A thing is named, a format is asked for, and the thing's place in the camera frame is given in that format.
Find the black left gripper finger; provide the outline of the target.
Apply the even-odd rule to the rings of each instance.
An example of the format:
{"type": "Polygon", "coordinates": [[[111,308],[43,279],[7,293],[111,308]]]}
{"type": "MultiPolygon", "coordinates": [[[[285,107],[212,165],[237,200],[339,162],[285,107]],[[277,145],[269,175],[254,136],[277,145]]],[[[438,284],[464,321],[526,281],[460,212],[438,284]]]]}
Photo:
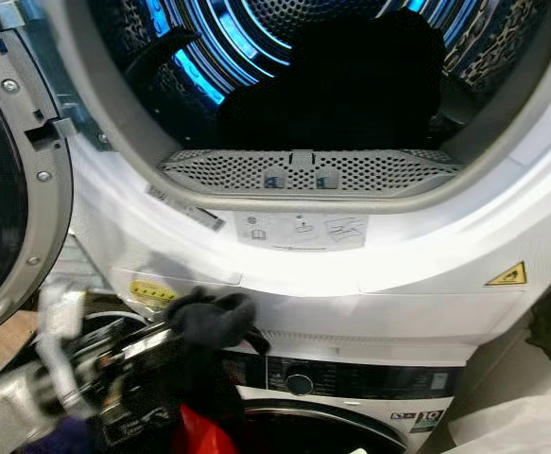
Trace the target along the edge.
{"type": "Polygon", "coordinates": [[[258,355],[267,355],[271,344],[261,330],[254,327],[242,328],[187,328],[176,329],[181,338],[181,346],[187,355],[207,355],[212,352],[232,349],[240,344],[248,344],[258,355]]]}
{"type": "Polygon", "coordinates": [[[249,295],[229,293],[215,297],[205,291],[173,300],[166,309],[166,321],[172,325],[220,329],[249,329],[256,321],[257,306],[249,295]]]}

